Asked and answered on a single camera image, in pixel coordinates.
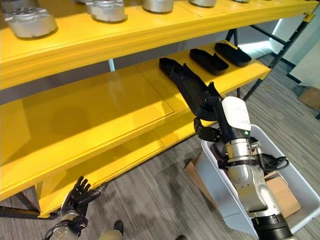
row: shoe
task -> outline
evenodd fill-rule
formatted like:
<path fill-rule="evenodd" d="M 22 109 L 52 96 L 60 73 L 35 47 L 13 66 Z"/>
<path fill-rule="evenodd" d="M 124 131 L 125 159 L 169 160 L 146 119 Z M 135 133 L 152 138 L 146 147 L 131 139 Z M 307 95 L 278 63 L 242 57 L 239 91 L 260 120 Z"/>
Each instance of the shoe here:
<path fill-rule="evenodd" d="M 122 235 L 124 235 L 124 223 L 120 220 L 116 221 L 113 225 L 113 230 L 118 230 Z"/>
<path fill-rule="evenodd" d="M 180 235 L 175 240 L 187 240 L 187 238 L 183 235 Z"/>

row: cardboard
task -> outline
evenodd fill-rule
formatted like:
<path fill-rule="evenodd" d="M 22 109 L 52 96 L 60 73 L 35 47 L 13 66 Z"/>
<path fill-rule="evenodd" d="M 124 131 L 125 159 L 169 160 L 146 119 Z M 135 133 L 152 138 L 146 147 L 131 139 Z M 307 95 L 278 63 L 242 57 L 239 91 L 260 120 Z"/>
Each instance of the cardboard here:
<path fill-rule="evenodd" d="M 205 197 L 214 205 L 214 207 L 217 208 L 214 199 L 211 197 L 204 182 L 201 180 L 201 177 L 198 175 L 196 171 L 196 164 L 198 159 L 199 157 L 196 157 L 195 159 L 190 161 L 189 164 L 184 168 L 184 172 L 188 175 L 192 182 L 201 190 Z M 301 209 L 301 205 L 299 204 L 293 193 L 290 191 L 288 185 L 282 179 L 281 176 L 272 178 L 277 174 L 277 172 L 272 172 L 269 175 L 267 175 L 266 177 L 268 177 L 268 179 L 270 180 L 268 180 L 266 184 L 269 186 L 273 195 L 277 199 L 282 214 L 284 218 L 286 218 L 289 215 L 294 214 L 299 209 Z"/>
<path fill-rule="evenodd" d="M 318 109 L 320 108 L 320 89 L 313 86 L 306 87 L 298 100 L 313 109 Z"/>
<path fill-rule="evenodd" d="M 211 197 L 204 182 L 201 180 L 201 177 L 197 173 L 195 166 L 198 159 L 199 157 L 196 157 L 192 161 L 190 161 L 189 164 L 184 168 L 184 172 L 188 175 L 191 181 L 200 189 L 203 195 L 205 195 L 205 197 L 213 204 L 213 206 L 217 208 L 217 206 L 215 205 L 214 199 Z"/>
<path fill-rule="evenodd" d="M 278 176 L 266 182 L 278 201 L 284 218 L 301 209 L 301 205 L 282 177 Z"/>

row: yellow shelving unit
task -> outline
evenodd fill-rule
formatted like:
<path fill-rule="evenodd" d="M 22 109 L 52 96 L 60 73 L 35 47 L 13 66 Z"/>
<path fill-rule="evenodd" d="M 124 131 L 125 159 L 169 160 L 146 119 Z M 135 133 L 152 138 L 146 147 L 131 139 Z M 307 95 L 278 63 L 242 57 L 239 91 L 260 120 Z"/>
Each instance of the yellow shelving unit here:
<path fill-rule="evenodd" d="M 318 5 L 315 0 L 218 0 L 213 8 L 201 8 L 176 0 L 171 13 L 152 14 L 128 0 L 127 21 L 107 24 L 94 21 L 84 5 L 71 0 L 39 3 L 54 15 L 58 31 L 21 40 L 1 24 L 1 89 L 207 34 L 310 13 Z"/>
<path fill-rule="evenodd" d="M 193 135 L 193 119 L 194 115 L 191 112 L 185 113 L 155 130 L 45 178 L 36 185 L 41 211 L 39 217 L 47 218 L 49 213 L 61 207 L 66 194 L 79 176 L 85 176 L 92 184 L 92 188 L 97 187 Z"/>
<path fill-rule="evenodd" d="M 200 49 L 213 53 L 214 44 Z M 206 83 L 214 81 L 223 94 L 257 78 L 263 79 L 270 71 L 253 60 L 242 68 L 230 64 L 224 75 L 213 76 L 188 56 L 189 51 L 183 51 L 168 57 L 186 62 Z M 0 112 L 0 200 L 50 176 L 68 172 L 155 128 L 154 133 L 164 146 L 175 144 L 193 132 L 192 125 L 179 123 L 183 121 L 178 120 L 179 116 L 190 110 L 176 86 L 159 70 L 158 60 L 40 92 L 0 106 Z M 157 153 L 164 149 L 160 145 L 157 148 Z M 134 159 L 132 164 L 119 161 L 123 170 L 115 168 L 108 176 L 111 178 L 144 160 Z"/>

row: black metal frame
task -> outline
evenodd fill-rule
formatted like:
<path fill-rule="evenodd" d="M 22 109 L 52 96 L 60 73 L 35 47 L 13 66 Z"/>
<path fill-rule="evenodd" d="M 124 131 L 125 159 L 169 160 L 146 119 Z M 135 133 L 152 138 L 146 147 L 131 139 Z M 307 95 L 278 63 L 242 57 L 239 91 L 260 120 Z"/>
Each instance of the black metal frame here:
<path fill-rule="evenodd" d="M 295 40 L 299 37 L 299 35 L 302 33 L 302 31 L 306 28 L 306 26 L 308 25 L 309 21 L 306 20 L 307 17 L 300 23 L 300 25 L 298 26 L 298 28 L 295 30 L 295 32 L 292 34 L 292 36 L 289 38 L 288 41 L 284 41 L 281 38 L 273 35 L 270 32 L 267 32 L 263 29 L 261 29 L 260 27 L 256 26 L 256 25 L 250 25 L 250 27 L 252 27 L 253 29 L 259 31 L 260 33 L 263 33 L 264 35 L 274 39 L 275 41 L 279 42 L 280 44 L 283 45 L 282 49 L 280 50 L 280 52 L 278 54 L 276 54 L 275 58 L 272 60 L 272 62 L 268 65 L 268 68 L 270 68 L 271 70 L 277 65 L 277 63 L 281 60 L 281 58 L 285 55 L 285 53 L 289 50 L 289 48 L 291 47 L 291 45 L 295 42 Z M 227 40 L 228 42 L 230 42 L 231 38 L 233 36 L 233 40 L 234 40 L 234 45 L 237 47 L 238 46 L 238 32 L 237 29 L 230 29 L 225 37 L 225 40 Z M 258 79 L 254 85 L 252 86 L 252 88 L 247 92 L 247 94 L 244 96 L 243 100 L 247 101 L 249 99 L 249 97 L 255 92 L 255 90 L 260 86 L 260 84 L 262 83 L 262 79 Z M 237 93 L 237 97 L 240 98 L 241 97 L 241 91 L 240 88 L 237 88 L 236 90 Z"/>
<path fill-rule="evenodd" d="M 22 192 L 18 192 L 15 196 L 23 203 L 23 205 L 26 206 L 27 209 L 0 206 L 0 217 L 38 219 L 38 216 L 40 215 L 39 209 Z M 57 216 L 57 213 L 52 212 L 50 213 L 50 217 L 41 219 L 52 220 Z"/>
<path fill-rule="evenodd" d="M 234 45 L 236 47 L 238 47 L 238 30 L 236 28 L 233 28 L 233 29 L 230 29 L 225 37 L 225 40 L 227 40 L 228 42 L 230 42 L 231 38 L 233 36 L 233 42 L 234 42 Z M 238 87 L 236 89 L 236 96 L 238 98 L 241 98 L 241 89 L 240 87 Z"/>

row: robotic hand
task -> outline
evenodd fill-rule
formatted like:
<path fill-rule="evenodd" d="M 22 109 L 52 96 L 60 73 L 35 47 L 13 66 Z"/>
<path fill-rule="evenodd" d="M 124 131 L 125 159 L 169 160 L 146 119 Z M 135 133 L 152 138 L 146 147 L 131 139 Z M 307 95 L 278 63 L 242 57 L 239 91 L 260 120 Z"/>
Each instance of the robotic hand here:
<path fill-rule="evenodd" d="M 62 204 L 63 220 L 49 229 L 43 240 L 78 239 L 81 230 L 88 225 L 86 218 L 88 204 L 98 198 L 108 185 L 104 182 L 97 188 L 89 190 L 91 185 L 87 183 L 88 180 L 84 179 L 83 176 L 77 180 Z"/>
<path fill-rule="evenodd" d="M 286 158 L 265 161 L 259 142 L 250 138 L 251 124 L 243 100 L 228 96 L 222 98 L 214 83 L 209 86 L 194 74 L 186 64 L 169 58 L 160 59 L 160 68 L 176 84 L 184 100 L 197 118 L 196 134 L 209 142 L 222 141 L 227 151 L 228 178 L 260 240 L 294 240 L 280 206 L 267 186 L 264 173 L 285 168 Z M 205 127 L 201 120 L 217 121 L 219 129 Z"/>

